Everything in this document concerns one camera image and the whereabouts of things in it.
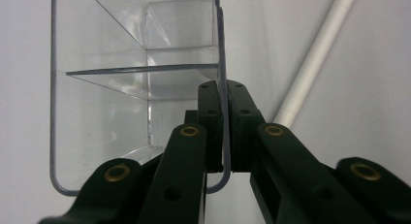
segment white wall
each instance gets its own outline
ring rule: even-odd
[[[228,75],[272,120],[332,0],[222,0]],[[334,166],[371,159],[411,184],[411,0],[357,0],[293,127]],[[0,220],[73,199],[48,179],[50,0],[0,0]],[[208,196],[207,223],[263,223],[247,175]]]

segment brass screw insert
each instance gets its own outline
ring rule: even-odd
[[[376,181],[381,178],[380,173],[363,163],[354,163],[351,165],[350,169],[356,176],[366,180]]]
[[[117,164],[106,170],[104,178],[108,182],[118,182],[130,174],[130,168],[125,164]]]
[[[272,135],[272,136],[281,136],[284,134],[284,131],[280,127],[272,126],[272,125],[267,126],[264,129],[264,131],[266,131],[267,134]]]
[[[183,136],[192,137],[192,136],[198,135],[200,133],[200,131],[196,127],[187,126],[187,127],[182,128],[180,133]]]

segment black mechanical arm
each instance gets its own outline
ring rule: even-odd
[[[411,223],[411,189],[362,158],[321,164],[286,127],[266,123],[246,87],[228,81],[232,171],[250,183],[267,223]],[[199,86],[165,152],[144,165],[114,159],[70,210],[41,224],[203,223],[207,173],[222,172],[222,113],[214,81]]]

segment transparent acrylic organizer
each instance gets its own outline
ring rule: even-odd
[[[214,0],[52,0],[51,180],[163,152],[197,88],[221,82]]]

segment white pipe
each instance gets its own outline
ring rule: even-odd
[[[334,0],[273,122],[291,127],[353,3],[354,0]]]

